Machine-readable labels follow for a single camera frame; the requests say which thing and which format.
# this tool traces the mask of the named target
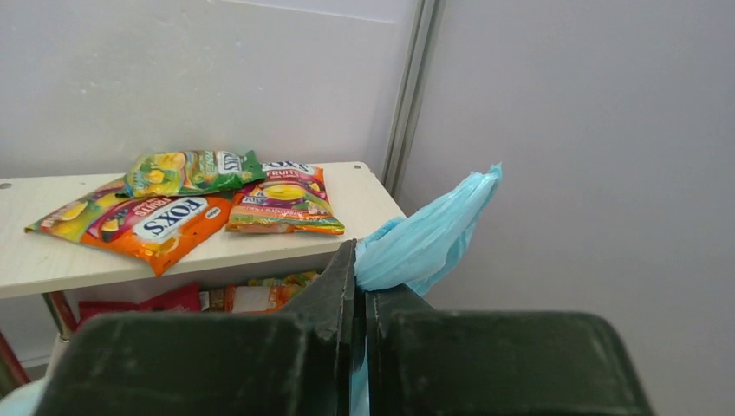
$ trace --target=table top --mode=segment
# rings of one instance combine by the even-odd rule
[[[344,235],[252,235],[223,229],[159,278],[335,251],[342,242],[364,238],[389,219],[402,215],[364,163],[317,165],[324,168],[329,201],[335,216],[345,225]],[[26,225],[120,176],[0,179],[0,299],[153,277],[150,266],[138,258],[48,234],[23,232]]]

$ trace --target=plastic bag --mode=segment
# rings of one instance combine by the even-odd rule
[[[200,197],[124,198],[123,179],[64,205],[25,228],[145,260],[160,276],[227,221],[232,192]]]
[[[263,178],[253,151],[244,156],[213,150],[148,153],[126,173],[121,193],[135,198],[205,195]]]
[[[473,172],[454,190],[416,211],[394,218],[358,244],[354,273],[363,290],[390,289],[402,283],[423,296],[459,263],[480,215],[503,174]],[[368,362],[352,378],[352,414],[369,414]]]
[[[33,416],[49,384],[49,377],[13,390],[0,400],[0,416]]]
[[[327,197],[324,171],[296,162],[263,164],[267,179],[235,195],[226,231],[344,234]]]

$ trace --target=orange candy packet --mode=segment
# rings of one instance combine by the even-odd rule
[[[234,286],[224,290],[224,310],[233,314],[260,314],[279,310],[306,287],[295,284],[284,286]]]
[[[27,226],[78,244],[145,260],[162,275],[217,232],[230,214],[231,193],[196,197],[119,197],[123,178]]]

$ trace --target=candy packet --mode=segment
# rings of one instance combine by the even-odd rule
[[[226,231],[344,234],[344,225],[332,213],[321,167],[275,162],[263,164],[263,171],[263,182],[235,194]]]
[[[125,175],[127,197],[205,195],[239,189],[265,175],[255,152],[197,150],[144,154]]]
[[[314,279],[319,277],[317,271],[304,271],[302,273],[294,273],[286,277],[269,277],[267,279],[250,279],[247,286],[285,286],[295,285],[306,287],[311,284]]]
[[[233,314],[275,312],[305,289],[306,287],[297,284],[284,286],[230,285],[224,291],[225,310]]]
[[[145,260],[160,276],[227,221],[231,192],[133,199],[116,179],[27,226],[78,244]]]
[[[224,288],[199,292],[199,305],[202,312],[224,312]]]

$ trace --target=white table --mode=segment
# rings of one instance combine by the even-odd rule
[[[190,271],[283,260],[335,251],[344,241],[362,239],[391,218],[403,215],[380,181],[361,162],[319,164],[324,168],[330,203],[345,225],[339,237],[312,233],[238,235],[220,230],[171,267],[160,279]],[[59,327],[49,367],[70,336],[63,291],[153,277],[147,263],[111,251],[73,244],[23,227],[83,194],[121,176],[97,174],[43,178],[0,179],[0,299],[43,294]],[[0,334],[0,352],[3,350]],[[13,376],[17,360],[4,360]]]

